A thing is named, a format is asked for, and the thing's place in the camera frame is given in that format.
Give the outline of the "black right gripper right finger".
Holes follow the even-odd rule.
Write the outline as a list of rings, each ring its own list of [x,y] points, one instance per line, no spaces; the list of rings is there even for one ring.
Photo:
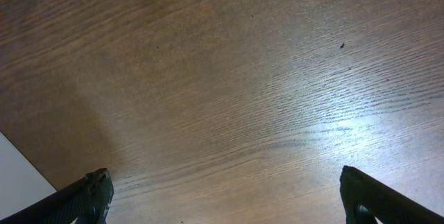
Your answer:
[[[346,224],[443,222],[439,214],[355,167],[343,167],[340,183]]]

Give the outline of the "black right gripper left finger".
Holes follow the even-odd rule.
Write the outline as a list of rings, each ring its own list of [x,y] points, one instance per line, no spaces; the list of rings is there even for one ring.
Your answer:
[[[1,224],[105,224],[113,195],[109,171],[101,168],[2,219]]]

